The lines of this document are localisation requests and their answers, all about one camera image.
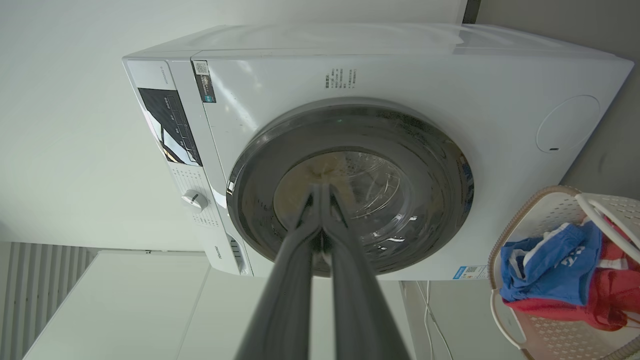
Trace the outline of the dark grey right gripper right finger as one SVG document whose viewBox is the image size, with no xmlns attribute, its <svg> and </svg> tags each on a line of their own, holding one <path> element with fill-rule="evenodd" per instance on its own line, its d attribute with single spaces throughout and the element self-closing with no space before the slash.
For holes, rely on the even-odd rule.
<svg viewBox="0 0 640 360">
<path fill-rule="evenodd" d="M 335 187 L 321 187 L 321 249 L 333 280 L 338 360 L 409 360 L 361 241 Z"/>
</svg>

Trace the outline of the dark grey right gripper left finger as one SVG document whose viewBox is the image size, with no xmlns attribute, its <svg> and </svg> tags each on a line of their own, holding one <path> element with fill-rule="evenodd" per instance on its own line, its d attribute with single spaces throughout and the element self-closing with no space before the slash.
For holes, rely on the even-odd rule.
<svg viewBox="0 0 640 360">
<path fill-rule="evenodd" d="M 312 185 L 288 231 L 236 360 L 307 360 L 314 257 L 322 250 L 322 187 Z"/>
</svg>

